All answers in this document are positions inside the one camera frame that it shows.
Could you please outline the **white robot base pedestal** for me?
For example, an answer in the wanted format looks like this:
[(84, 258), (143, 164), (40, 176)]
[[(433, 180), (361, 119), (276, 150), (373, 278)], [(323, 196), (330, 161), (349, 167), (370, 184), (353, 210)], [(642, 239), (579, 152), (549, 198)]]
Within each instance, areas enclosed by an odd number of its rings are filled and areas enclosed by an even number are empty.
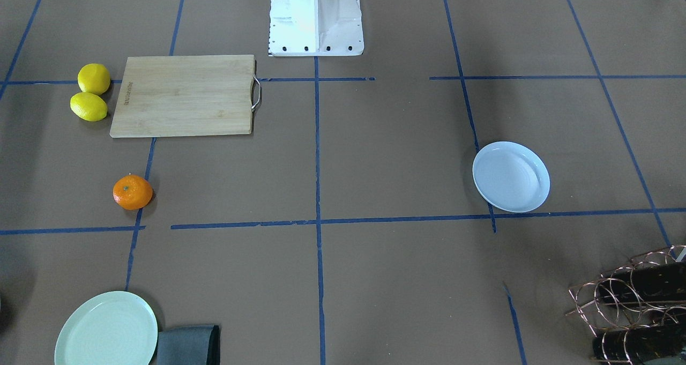
[(358, 56), (365, 50), (360, 0), (270, 0), (269, 16), (269, 56)]

